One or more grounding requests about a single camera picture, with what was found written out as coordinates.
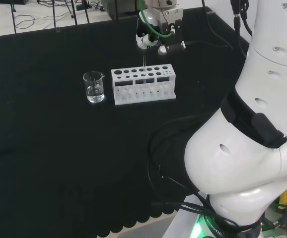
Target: black strap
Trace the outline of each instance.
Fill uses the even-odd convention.
[[[222,101],[221,111],[229,123],[267,148],[278,149],[287,138],[262,113],[255,113],[233,89]]]

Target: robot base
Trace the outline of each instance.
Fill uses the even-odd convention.
[[[214,220],[209,219],[205,216],[200,216],[198,222],[195,224],[191,236],[192,237],[214,237],[214,238],[222,238],[224,237],[223,230],[215,223]],[[261,227],[258,226],[256,228],[247,230],[245,232],[240,232],[237,234],[238,238],[263,238],[263,233],[261,231]]]

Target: white floor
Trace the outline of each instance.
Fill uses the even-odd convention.
[[[15,5],[16,12],[15,16],[18,15],[32,15],[36,20],[34,20],[34,25],[30,26],[33,21],[22,22],[17,27],[25,28],[30,26],[27,29],[19,29],[17,28],[17,33],[27,32],[27,31],[37,31],[48,28],[53,28],[53,10],[51,7],[46,7],[40,5],[36,2],[36,0],[29,0],[26,5]],[[98,22],[98,21],[108,21],[111,20],[111,17],[106,12],[101,12],[100,10],[89,9],[88,16],[90,22]],[[74,19],[71,18],[69,10],[66,6],[56,6],[55,7],[55,15],[56,17],[56,25],[59,27],[71,26],[74,25]],[[77,23],[86,24],[87,19],[85,15],[85,11],[77,11],[76,12]],[[16,17],[16,24],[20,23],[23,20],[31,20],[33,19],[30,16],[18,16]],[[0,36],[14,34],[11,8],[9,4],[0,4]]]

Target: green light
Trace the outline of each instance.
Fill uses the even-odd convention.
[[[192,229],[190,238],[198,238],[199,235],[201,234],[201,232],[202,232],[202,228],[201,228],[200,223],[199,222],[195,223],[195,225]]]

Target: green tube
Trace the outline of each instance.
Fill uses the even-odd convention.
[[[157,32],[156,30],[153,29],[153,27],[149,24],[147,18],[146,18],[145,15],[144,15],[143,0],[139,0],[139,9],[140,9],[140,12],[142,13],[142,16],[143,16],[143,19],[144,19],[146,25],[149,27],[149,29],[150,29],[154,34],[156,34],[157,36],[160,36],[160,37],[162,37],[162,38],[167,38],[167,37],[172,36],[171,33],[169,33],[168,35],[162,35],[162,34],[160,34],[159,32]]]

